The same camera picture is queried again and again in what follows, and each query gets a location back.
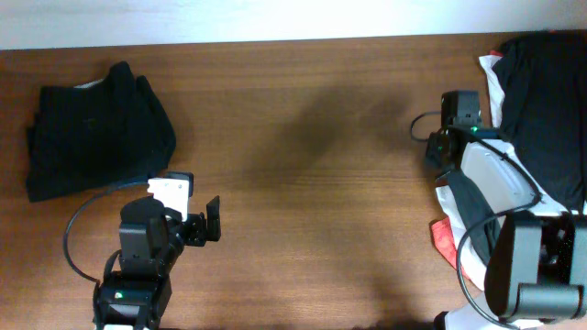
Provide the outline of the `dark green Nike t-shirt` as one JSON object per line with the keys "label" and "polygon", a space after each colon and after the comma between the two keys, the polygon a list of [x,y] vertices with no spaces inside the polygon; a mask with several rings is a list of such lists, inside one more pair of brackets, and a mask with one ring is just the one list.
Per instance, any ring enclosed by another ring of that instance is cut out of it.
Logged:
{"label": "dark green Nike t-shirt", "polygon": [[546,196],[585,210],[585,34],[527,34],[489,55],[501,58],[493,71],[505,92],[497,129]]}

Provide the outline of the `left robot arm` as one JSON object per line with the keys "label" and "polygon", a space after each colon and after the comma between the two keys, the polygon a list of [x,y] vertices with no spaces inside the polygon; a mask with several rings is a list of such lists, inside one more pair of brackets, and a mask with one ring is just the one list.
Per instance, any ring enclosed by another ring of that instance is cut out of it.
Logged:
{"label": "left robot arm", "polygon": [[221,237],[220,198],[206,212],[182,215],[153,198],[126,204],[118,229],[121,249],[106,262],[94,290],[97,329],[157,329],[172,295],[171,270],[188,246]]}

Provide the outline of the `folded black clothes stack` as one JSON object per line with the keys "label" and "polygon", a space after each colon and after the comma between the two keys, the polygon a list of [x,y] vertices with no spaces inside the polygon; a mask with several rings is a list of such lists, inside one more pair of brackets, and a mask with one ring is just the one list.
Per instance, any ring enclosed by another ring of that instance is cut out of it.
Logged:
{"label": "folded black clothes stack", "polygon": [[161,101],[125,61],[85,87],[42,87],[27,140],[32,203],[145,180],[168,167],[176,148]]}

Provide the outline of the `red garment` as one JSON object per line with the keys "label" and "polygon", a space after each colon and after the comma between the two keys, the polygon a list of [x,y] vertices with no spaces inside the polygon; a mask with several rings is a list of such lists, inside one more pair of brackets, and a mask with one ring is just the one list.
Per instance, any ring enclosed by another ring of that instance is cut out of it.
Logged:
{"label": "red garment", "polygon": [[449,218],[438,220],[430,227],[432,242],[437,252],[452,266],[457,269],[457,249],[450,226]]}

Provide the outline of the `white t-shirt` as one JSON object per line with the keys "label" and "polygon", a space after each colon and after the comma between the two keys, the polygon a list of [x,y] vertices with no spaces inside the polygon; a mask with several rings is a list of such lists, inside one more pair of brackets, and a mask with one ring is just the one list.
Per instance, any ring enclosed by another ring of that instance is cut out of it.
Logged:
{"label": "white t-shirt", "polygon": [[[496,55],[479,58],[487,76],[494,128],[502,123],[502,105],[505,98],[505,92],[493,71],[493,65],[500,59]],[[465,148],[461,165],[464,176],[478,188],[482,200],[489,205],[492,212],[499,213],[532,200],[531,188],[522,175],[507,160],[477,142]],[[465,190],[456,185],[443,184],[436,188],[437,200],[449,218],[456,248],[468,228],[464,221],[470,217],[465,214],[464,208],[472,205],[465,200],[464,193]],[[463,275],[482,291],[487,263],[482,260],[481,250],[475,247],[470,239],[461,252],[461,263]]]}

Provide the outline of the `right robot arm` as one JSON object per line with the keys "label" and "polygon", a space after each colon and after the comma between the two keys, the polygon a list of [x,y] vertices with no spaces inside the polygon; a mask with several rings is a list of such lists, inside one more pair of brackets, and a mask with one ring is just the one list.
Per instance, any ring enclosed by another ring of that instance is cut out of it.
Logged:
{"label": "right robot arm", "polygon": [[437,199],[467,304],[436,329],[532,329],[586,315],[586,200],[566,155],[527,156],[493,129],[446,126],[427,140]]}

